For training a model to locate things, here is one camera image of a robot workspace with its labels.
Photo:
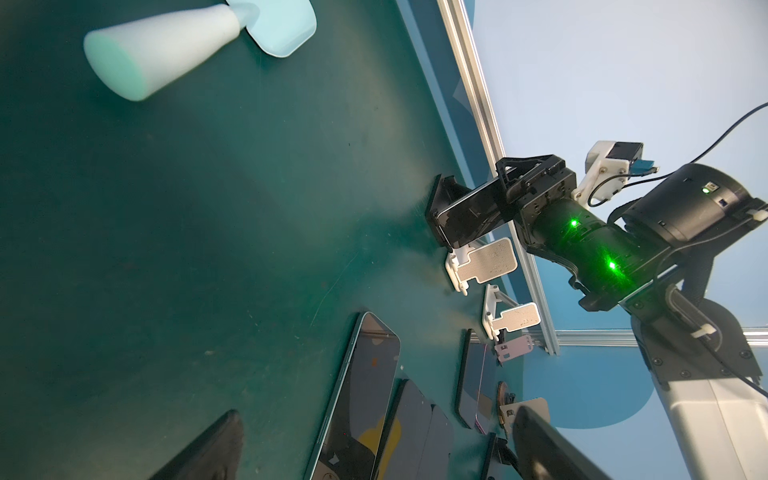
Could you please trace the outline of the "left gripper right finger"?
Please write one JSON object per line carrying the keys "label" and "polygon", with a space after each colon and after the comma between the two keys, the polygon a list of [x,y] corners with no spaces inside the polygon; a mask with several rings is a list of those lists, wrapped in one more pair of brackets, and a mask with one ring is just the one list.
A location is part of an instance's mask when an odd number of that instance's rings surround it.
{"label": "left gripper right finger", "polygon": [[530,407],[518,409],[512,436],[522,479],[610,479]]}

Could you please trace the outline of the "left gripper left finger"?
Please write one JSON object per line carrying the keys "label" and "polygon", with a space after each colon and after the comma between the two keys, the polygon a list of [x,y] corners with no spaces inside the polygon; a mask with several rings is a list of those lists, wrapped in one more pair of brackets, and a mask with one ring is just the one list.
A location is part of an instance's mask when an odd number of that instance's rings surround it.
{"label": "left gripper left finger", "polygon": [[244,439],[240,413],[228,410],[150,479],[235,479]]}

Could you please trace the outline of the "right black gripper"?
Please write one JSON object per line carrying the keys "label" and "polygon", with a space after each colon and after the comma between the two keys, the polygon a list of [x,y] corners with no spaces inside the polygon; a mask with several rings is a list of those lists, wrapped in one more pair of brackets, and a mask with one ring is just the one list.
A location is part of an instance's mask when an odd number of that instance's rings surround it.
{"label": "right black gripper", "polygon": [[553,154],[505,157],[496,162],[495,169],[518,237],[531,237],[533,224],[544,210],[570,199],[576,188],[575,173]]}

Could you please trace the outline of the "black phone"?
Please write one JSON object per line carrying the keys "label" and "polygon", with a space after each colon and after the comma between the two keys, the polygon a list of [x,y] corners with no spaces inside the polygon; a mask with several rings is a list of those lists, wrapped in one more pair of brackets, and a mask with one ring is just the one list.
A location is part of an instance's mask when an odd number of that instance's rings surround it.
{"label": "black phone", "polygon": [[345,352],[307,479],[370,479],[389,411],[401,343],[374,313],[362,313]]}
{"label": "black phone", "polygon": [[463,247],[511,220],[499,180],[471,190],[437,216],[451,249]]}
{"label": "black phone", "polygon": [[429,400],[414,381],[403,380],[374,479],[416,478],[431,417]]}
{"label": "black phone", "polygon": [[481,479],[504,479],[507,471],[518,471],[517,456],[509,447],[506,439],[500,438],[495,433],[489,433],[486,455],[481,469]]}
{"label": "black phone", "polygon": [[453,443],[454,431],[450,420],[438,405],[433,405],[416,479],[447,479]]}

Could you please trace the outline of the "purple phone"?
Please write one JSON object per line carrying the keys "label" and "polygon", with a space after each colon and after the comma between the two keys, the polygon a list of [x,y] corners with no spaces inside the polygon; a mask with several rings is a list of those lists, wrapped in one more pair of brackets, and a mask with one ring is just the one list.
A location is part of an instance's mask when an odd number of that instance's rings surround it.
{"label": "purple phone", "polygon": [[491,345],[472,329],[462,336],[461,362],[455,394],[455,411],[467,428],[488,434],[495,422],[496,359]]}

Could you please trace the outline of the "white phone stand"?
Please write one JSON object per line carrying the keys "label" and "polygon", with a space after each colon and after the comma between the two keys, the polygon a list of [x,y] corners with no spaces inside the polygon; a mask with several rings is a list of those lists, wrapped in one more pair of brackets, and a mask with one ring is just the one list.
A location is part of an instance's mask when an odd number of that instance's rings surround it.
{"label": "white phone stand", "polygon": [[499,335],[504,330],[513,333],[540,323],[541,315],[534,302],[519,304],[498,286],[486,286],[481,324],[490,340],[499,343]]}

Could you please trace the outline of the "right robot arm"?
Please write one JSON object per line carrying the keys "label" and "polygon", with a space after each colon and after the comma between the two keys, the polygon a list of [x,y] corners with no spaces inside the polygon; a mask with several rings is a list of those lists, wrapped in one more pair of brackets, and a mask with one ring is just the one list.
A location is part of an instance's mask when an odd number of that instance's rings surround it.
{"label": "right robot arm", "polygon": [[695,479],[767,475],[767,393],[740,323],[705,290],[715,258],[767,220],[727,174],[688,163],[595,217],[554,155],[496,165],[498,204],[525,249],[565,267],[588,311],[621,306]]}

